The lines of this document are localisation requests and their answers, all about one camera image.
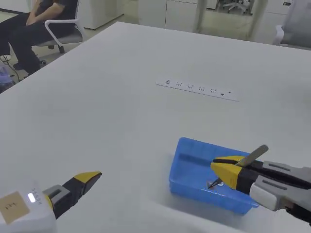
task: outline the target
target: power strip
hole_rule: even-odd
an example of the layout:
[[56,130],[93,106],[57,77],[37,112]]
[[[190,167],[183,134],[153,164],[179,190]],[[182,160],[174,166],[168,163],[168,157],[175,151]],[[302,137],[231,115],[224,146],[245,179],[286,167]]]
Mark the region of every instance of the power strip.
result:
[[207,85],[192,84],[192,83],[176,81],[172,79],[166,79],[163,81],[159,81],[159,82],[156,82],[156,84],[160,86],[178,89],[178,90],[190,91],[190,92],[194,92],[194,93],[198,93],[198,94],[202,94],[206,96],[218,97],[218,98],[222,98],[225,100],[238,101],[233,91],[218,89],[218,88],[210,87]]

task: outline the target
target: blue tray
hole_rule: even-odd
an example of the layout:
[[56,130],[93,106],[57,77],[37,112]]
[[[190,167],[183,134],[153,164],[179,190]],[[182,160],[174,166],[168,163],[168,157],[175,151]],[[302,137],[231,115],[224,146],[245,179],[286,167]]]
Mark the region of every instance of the blue tray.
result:
[[181,138],[170,172],[171,192],[245,215],[252,207],[258,207],[258,204],[248,195],[233,190],[225,184],[211,190],[207,188],[208,183],[217,179],[210,169],[212,160],[216,157],[232,155],[247,156],[248,153]]

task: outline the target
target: person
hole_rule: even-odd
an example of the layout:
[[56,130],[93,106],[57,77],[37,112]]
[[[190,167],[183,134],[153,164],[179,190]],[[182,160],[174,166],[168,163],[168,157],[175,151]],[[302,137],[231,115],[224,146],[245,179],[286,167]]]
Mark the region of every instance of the person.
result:
[[[0,23],[0,56],[10,55],[10,46],[20,66],[31,75],[40,69],[32,46],[53,40],[44,23],[48,19],[75,19],[77,0],[36,0],[30,13],[22,13]],[[74,30],[72,23],[50,24],[56,37]]]

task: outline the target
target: chair armrest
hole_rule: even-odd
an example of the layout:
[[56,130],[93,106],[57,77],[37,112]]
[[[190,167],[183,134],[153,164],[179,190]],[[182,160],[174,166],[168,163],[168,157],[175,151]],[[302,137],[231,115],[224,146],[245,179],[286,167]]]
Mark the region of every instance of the chair armrest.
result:
[[86,33],[84,30],[84,27],[82,27],[80,20],[77,19],[48,19],[45,21],[44,25],[46,27],[46,29],[48,30],[48,32],[51,34],[51,36],[53,37],[53,39],[55,40],[55,42],[58,44],[58,46],[63,46],[63,44],[56,38],[56,36],[54,35],[54,33],[51,31],[51,29],[49,28],[49,25],[51,23],[73,23],[76,25],[77,29],[80,31],[81,35],[82,35],[82,40],[85,41],[86,39]]
[[284,38],[284,31],[282,29],[282,25],[277,25],[276,26],[276,36],[275,36],[272,44],[273,45],[280,45],[283,38]]

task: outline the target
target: label sticker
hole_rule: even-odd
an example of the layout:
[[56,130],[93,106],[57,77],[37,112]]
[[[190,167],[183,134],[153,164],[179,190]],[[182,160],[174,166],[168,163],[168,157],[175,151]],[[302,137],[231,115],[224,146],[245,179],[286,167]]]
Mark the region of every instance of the label sticker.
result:
[[0,212],[7,225],[30,213],[19,192],[0,199]]

